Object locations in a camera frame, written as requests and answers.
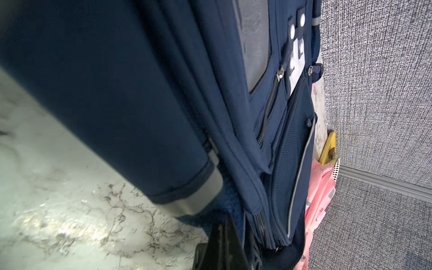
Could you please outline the pink backpack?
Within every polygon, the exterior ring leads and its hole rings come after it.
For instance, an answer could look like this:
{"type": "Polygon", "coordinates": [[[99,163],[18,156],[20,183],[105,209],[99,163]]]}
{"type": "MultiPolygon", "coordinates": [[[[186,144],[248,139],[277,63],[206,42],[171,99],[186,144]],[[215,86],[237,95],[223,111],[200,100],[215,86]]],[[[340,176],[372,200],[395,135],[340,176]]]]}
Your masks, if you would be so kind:
{"type": "Polygon", "coordinates": [[[327,163],[320,164],[312,160],[308,196],[305,210],[305,247],[302,257],[296,265],[296,270],[308,268],[309,250],[315,229],[321,224],[326,214],[326,208],[335,195],[336,181],[333,178],[334,167],[327,163]]]}

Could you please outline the navy blue backpack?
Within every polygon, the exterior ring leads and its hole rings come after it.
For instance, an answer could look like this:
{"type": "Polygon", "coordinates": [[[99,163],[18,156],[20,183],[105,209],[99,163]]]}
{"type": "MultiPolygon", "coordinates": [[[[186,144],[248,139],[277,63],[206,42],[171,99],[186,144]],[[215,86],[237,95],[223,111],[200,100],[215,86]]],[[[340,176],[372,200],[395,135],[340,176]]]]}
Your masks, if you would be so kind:
{"type": "Polygon", "coordinates": [[[1,66],[152,203],[293,270],[320,1],[2,1],[1,66]]]}

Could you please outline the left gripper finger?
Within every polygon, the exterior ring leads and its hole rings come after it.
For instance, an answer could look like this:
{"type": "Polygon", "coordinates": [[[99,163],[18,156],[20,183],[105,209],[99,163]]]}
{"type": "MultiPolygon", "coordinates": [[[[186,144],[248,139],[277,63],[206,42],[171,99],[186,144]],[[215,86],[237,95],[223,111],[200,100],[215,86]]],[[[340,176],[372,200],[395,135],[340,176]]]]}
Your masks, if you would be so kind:
{"type": "Polygon", "coordinates": [[[212,227],[207,243],[197,244],[193,260],[195,270],[247,270],[246,255],[230,216],[212,227]]]}

